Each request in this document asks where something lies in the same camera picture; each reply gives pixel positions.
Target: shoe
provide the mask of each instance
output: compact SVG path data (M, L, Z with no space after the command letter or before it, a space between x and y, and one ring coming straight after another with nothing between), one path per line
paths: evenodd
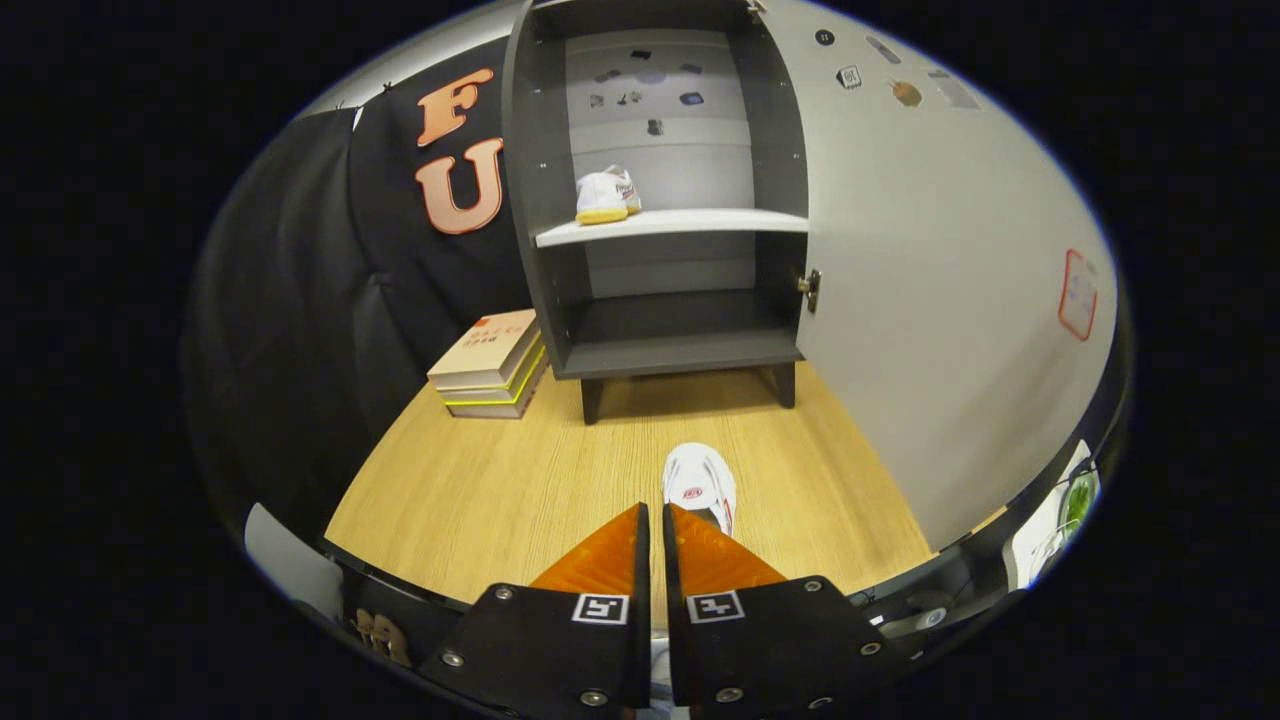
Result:
M640 193L631 174L618 165L577 179L577 222L584 225L616 223L640 211Z
M686 442L672 450L662 473L662 495L666 502L690 512L709 511L721 532L733 537L737 486L728 464L714 448Z

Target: black fabric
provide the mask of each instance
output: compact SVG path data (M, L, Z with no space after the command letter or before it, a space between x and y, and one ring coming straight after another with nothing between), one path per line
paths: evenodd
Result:
M509 202L466 234L436 231L416 173L453 158L476 202L476 142L502 136L507 40L462 53L356 109L294 120L239 179L195 273L182 343L187 421L209 495L239 538L261 502L306 542L481 315L532 305ZM462 127L417 146L419 100L490 69ZM499 152L499 178L506 172Z
M237 538L255 501L317 537L421 387L351 222L353 120L338 110L285 127L237 183L196 268L184 405L211 500Z
M401 81L365 104L352 141L351 200L357 234L388 307L422 368L434 364L480 316L532 306L516 245L503 154L498 154L502 208L475 232L445 234L435 229L415 178L422 165L453 158L449 181L454 204L470 208L476 202L475 170L462 154L476 142L502 137L506 49L507 38L494 40ZM476 86L475 105L456 110L466 122L419 147L419 100L485 68L493 70L493 79Z

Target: cabinet door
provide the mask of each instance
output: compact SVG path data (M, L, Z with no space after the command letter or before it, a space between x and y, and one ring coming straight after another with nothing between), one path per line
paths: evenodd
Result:
M814 4L760 17L800 106L822 272L796 345L937 550L1071 436L1110 352L1115 268L1064 170L957 73Z

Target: stack of books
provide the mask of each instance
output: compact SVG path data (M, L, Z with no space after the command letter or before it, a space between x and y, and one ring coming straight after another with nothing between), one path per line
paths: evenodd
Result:
M517 310L476 320L426 377L454 418L518 419L545 369L538 318Z

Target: red label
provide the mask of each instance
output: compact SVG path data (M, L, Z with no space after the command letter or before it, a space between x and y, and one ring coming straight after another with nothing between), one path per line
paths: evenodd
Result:
M1079 341L1089 340L1093 315L1098 310L1097 273L1093 264L1075 250L1066 251L1066 275L1062 278L1062 299L1057 304L1057 319Z

